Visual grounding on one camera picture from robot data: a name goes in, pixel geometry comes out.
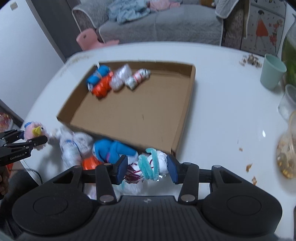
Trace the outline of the bag of snacks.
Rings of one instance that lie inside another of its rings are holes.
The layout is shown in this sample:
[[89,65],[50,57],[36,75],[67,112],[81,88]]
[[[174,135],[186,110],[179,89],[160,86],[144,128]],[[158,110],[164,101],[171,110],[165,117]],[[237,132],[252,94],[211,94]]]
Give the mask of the bag of snacks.
[[288,120],[288,129],[282,135],[276,149],[277,165],[287,179],[295,179],[295,111],[293,111]]

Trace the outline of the shallow cardboard box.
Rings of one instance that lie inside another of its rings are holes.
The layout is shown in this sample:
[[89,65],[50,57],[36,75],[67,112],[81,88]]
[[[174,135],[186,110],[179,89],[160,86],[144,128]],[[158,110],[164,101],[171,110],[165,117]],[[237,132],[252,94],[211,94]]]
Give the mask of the shallow cardboard box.
[[82,78],[60,109],[57,120],[74,131],[125,143],[138,151],[155,148],[177,154],[196,68],[177,62],[130,61],[132,70],[151,75],[135,90],[124,87],[98,99]]

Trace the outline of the clear plastic cup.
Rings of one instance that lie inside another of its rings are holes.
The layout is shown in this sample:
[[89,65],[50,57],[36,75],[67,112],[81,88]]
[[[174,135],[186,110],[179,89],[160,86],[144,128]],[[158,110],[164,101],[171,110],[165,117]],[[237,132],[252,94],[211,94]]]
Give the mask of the clear plastic cup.
[[278,112],[285,121],[288,121],[290,115],[295,111],[296,88],[291,84],[285,86],[284,95],[278,105]]

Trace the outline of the blue plush bundle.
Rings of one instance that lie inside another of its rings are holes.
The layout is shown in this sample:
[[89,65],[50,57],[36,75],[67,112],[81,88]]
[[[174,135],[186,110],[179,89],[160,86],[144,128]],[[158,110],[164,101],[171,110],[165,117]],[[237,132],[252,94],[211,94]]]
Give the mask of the blue plush bundle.
[[111,164],[115,164],[122,155],[127,156],[128,164],[138,160],[138,152],[136,150],[121,142],[112,141],[106,138],[94,142],[92,154],[100,162]]

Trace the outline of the pink child stool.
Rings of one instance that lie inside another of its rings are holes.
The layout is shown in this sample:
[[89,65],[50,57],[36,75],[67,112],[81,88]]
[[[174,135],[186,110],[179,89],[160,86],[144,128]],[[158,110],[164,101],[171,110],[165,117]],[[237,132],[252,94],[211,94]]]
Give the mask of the pink child stool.
[[111,40],[106,43],[99,42],[98,36],[92,28],[88,28],[82,31],[76,38],[76,42],[81,47],[83,51],[88,51],[92,49],[104,48],[109,46],[114,46],[119,44],[119,40]]

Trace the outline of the mint green cup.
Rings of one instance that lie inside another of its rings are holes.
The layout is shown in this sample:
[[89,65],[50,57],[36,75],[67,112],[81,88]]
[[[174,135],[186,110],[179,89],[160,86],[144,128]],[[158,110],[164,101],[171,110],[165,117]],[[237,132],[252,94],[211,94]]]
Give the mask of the mint green cup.
[[265,54],[260,76],[260,83],[269,90],[274,90],[287,71],[280,58]]

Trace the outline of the light blue blanket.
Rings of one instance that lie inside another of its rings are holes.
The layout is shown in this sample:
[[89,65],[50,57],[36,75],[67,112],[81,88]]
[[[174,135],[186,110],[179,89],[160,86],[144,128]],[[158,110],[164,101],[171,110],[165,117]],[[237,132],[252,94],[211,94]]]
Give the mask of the light blue blanket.
[[124,24],[141,19],[151,13],[147,1],[113,1],[107,7],[108,18],[112,22]]

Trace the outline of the blue sock bundle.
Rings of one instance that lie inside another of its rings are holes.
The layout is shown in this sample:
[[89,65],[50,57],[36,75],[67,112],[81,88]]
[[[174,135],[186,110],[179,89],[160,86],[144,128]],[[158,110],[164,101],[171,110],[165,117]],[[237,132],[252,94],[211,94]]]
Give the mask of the blue sock bundle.
[[110,68],[106,65],[100,65],[88,78],[87,87],[88,91],[92,91],[93,88],[100,82],[100,80],[107,76],[110,72]]

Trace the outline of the white floral bundle red band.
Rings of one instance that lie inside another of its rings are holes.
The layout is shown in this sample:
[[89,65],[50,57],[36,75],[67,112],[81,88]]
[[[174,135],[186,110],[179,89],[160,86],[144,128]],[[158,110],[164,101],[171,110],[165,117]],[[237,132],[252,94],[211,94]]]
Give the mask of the white floral bundle red band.
[[127,80],[125,81],[125,85],[130,90],[134,90],[144,80],[149,79],[150,75],[151,75],[150,70],[147,70],[145,68],[139,69],[132,76],[127,78]]

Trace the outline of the clear plastic bundle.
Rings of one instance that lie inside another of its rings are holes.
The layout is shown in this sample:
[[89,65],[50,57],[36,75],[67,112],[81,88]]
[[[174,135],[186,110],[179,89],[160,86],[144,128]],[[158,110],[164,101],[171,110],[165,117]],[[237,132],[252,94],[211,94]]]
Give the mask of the clear plastic bundle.
[[132,76],[132,70],[128,64],[118,68],[110,80],[110,87],[114,92],[118,92],[125,86],[125,81]]

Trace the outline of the brown plush toy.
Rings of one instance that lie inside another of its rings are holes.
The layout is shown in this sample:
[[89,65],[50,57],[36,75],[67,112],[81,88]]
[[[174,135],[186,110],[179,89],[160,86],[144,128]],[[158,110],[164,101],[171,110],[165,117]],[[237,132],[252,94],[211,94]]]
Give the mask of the brown plush toy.
[[200,4],[210,8],[215,8],[216,6],[214,0],[200,0]]

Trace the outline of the white grey sock bundle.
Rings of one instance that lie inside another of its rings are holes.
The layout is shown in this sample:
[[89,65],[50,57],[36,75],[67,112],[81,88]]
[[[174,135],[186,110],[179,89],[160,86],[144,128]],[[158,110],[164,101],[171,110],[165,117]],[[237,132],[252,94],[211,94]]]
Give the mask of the white grey sock bundle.
[[59,145],[63,165],[68,169],[81,165],[84,159],[91,156],[94,139],[86,133],[74,132],[62,126],[50,133],[48,143]]

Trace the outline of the pink cloth on sofa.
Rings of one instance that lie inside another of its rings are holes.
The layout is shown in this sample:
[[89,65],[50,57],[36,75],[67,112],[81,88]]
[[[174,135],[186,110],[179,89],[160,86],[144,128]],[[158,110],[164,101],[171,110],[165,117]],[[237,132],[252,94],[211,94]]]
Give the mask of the pink cloth on sofa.
[[149,8],[153,11],[164,11],[171,8],[178,8],[182,2],[170,0],[149,1]]

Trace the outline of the orange bundle on table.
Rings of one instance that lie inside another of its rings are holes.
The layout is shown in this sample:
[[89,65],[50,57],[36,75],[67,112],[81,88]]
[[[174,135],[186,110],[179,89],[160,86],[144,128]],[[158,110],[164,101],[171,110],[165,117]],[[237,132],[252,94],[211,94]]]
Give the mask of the orange bundle on table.
[[82,161],[83,170],[94,170],[98,165],[102,165],[103,162],[99,161],[95,156],[91,156]]

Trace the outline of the pink fluffy toy bundle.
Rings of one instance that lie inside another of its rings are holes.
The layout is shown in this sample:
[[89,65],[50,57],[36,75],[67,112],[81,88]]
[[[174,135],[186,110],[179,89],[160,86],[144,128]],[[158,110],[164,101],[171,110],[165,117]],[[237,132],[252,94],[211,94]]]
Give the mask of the pink fluffy toy bundle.
[[46,128],[39,122],[30,121],[24,125],[23,137],[25,140],[46,136],[49,137]]

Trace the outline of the grey throw blanket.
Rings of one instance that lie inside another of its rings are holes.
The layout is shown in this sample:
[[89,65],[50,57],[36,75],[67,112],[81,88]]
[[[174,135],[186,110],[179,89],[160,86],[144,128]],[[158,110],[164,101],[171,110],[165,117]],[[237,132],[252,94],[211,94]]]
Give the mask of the grey throw blanket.
[[215,0],[215,14],[221,19],[229,17],[239,0]]

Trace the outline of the grey sofa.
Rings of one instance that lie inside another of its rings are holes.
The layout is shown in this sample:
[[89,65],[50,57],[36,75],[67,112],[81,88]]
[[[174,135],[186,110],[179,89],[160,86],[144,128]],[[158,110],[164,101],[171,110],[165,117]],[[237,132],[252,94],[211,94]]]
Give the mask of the grey sofa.
[[247,34],[249,1],[239,1],[226,19],[215,14],[215,8],[199,1],[184,1],[180,7],[118,24],[108,18],[110,1],[86,1],[72,9],[80,31],[95,30],[101,42],[119,40],[121,44],[135,42],[192,42],[240,49]]

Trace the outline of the orange plastic bundle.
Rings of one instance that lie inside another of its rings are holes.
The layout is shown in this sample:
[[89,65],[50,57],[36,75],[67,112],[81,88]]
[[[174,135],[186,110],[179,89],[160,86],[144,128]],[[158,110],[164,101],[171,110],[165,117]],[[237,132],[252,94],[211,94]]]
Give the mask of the orange plastic bundle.
[[111,90],[110,81],[113,76],[113,72],[109,72],[93,87],[92,94],[97,98],[105,98],[108,92]]

